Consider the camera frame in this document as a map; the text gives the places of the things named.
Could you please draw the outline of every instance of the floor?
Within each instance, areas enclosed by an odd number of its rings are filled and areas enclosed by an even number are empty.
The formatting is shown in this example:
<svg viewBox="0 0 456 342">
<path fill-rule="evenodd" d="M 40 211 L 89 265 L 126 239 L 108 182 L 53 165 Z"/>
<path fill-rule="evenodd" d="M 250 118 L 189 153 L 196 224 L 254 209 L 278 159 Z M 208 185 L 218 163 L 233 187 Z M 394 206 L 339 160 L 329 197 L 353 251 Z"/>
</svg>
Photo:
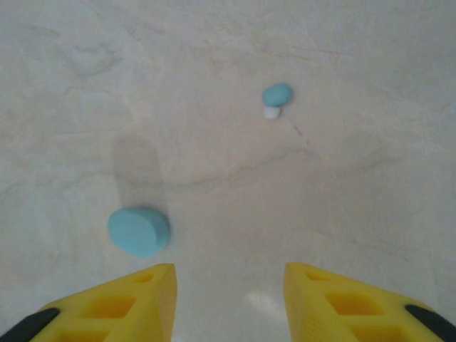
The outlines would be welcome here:
<svg viewBox="0 0 456 342">
<path fill-rule="evenodd" d="M 456 322 L 455 37 L 453 0 L 3 1 L 0 331 L 161 262 L 173 342 L 290 341 L 288 261 Z M 147 260 L 108 238 L 134 204 Z"/>
</svg>

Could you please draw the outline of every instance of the yellow plastic part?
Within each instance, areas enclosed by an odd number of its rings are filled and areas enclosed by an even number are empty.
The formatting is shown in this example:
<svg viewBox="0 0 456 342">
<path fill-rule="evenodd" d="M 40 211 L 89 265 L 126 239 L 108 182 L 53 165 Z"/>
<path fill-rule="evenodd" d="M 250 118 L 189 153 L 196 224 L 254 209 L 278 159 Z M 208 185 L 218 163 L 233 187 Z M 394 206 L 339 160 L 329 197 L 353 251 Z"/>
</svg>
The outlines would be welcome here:
<svg viewBox="0 0 456 342">
<path fill-rule="evenodd" d="M 160 264 L 44 306 L 61 313 L 32 342 L 170 342 L 176 300 L 174 265 Z"/>
<path fill-rule="evenodd" d="M 293 342 L 441 342 L 404 309 L 425 304 L 307 264 L 286 265 L 284 300 Z"/>
</svg>

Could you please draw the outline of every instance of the small blue object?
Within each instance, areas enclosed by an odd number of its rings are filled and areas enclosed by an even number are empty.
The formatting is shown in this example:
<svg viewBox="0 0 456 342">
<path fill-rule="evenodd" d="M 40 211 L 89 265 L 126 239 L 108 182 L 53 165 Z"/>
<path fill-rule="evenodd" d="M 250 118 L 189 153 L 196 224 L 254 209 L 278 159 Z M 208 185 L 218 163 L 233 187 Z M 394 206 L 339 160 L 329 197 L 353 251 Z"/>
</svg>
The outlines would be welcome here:
<svg viewBox="0 0 456 342">
<path fill-rule="evenodd" d="M 293 90 L 288 83 L 277 83 L 263 90 L 262 98 L 266 107 L 280 107 L 291 101 Z"/>
<path fill-rule="evenodd" d="M 143 207 L 116 210 L 109 217 L 108 231 L 115 246 L 140 258 L 162 250 L 171 234 L 164 214 Z"/>
</svg>

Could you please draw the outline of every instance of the small white object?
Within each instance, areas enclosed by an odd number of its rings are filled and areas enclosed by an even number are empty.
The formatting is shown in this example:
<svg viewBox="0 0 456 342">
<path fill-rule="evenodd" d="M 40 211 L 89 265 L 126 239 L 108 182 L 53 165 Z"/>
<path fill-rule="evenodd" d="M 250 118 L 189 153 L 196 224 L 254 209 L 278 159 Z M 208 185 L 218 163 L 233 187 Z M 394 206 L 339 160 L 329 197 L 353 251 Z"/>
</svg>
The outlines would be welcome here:
<svg viewBox="0 0 456 342">
<path fill-rule="evenodd" d="M 277 119 L 280 114 L 280 107 L 264 107 L 263 114 L 266 119 Z"/>
</svg>

